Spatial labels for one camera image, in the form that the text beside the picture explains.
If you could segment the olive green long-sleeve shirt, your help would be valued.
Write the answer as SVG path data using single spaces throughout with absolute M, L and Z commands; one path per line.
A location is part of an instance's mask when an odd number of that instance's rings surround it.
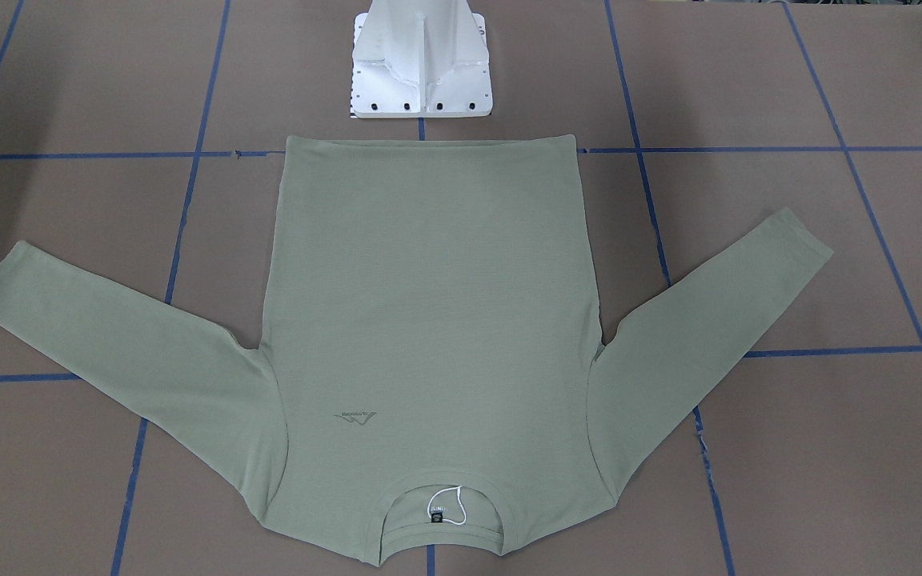
M 832 254 L 780 209 L 604 342 L 574 136 L 291 136 L 255 349 L 25 241 L 0 262 L 0 326 L 264 528 L 380 566 L 508 554 L 615 508 Z M 467 524 L 432 524 L 454 486 Z

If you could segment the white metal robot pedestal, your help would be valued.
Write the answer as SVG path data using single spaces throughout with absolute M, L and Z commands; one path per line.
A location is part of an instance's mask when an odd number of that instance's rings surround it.
M 373 1 L 355 15 L 349 113 L 356 119 L 491 114 L 486 22 L 467 1 Z

